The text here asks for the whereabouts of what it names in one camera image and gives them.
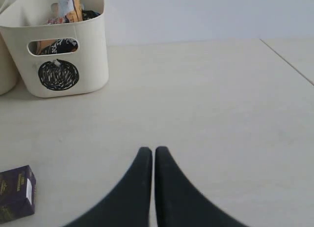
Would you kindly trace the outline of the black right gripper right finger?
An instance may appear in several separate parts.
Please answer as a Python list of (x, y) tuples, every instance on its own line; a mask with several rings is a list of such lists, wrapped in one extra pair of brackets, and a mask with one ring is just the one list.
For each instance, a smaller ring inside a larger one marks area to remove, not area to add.
[(155, 151), (155, 207), (159, 227), (244, 227), (210, 202), (185, 176), (169, 149)]

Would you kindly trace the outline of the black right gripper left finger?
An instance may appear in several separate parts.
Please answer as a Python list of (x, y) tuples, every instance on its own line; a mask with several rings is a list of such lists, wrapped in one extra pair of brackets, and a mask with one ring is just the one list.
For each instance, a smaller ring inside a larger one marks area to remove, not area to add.
[(152, 187), (152, 151), (141, 147), (116, 186), (68, 227), (148, 227)]

